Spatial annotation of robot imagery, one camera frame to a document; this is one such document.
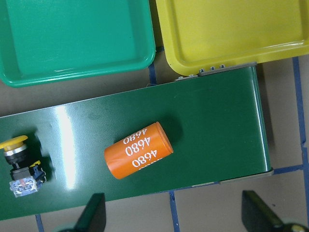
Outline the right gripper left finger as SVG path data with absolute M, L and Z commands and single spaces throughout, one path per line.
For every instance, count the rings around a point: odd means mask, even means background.
M 105 195 L 95 193 L 91 196 L 73 229 L 75 232 L 103 232 L 105 227 Z

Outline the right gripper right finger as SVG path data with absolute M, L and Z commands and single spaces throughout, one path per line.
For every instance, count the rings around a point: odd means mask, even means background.
M 248 232 L 282 232 L 283 221 L 253 190 L 242 192 L 241 220 Z

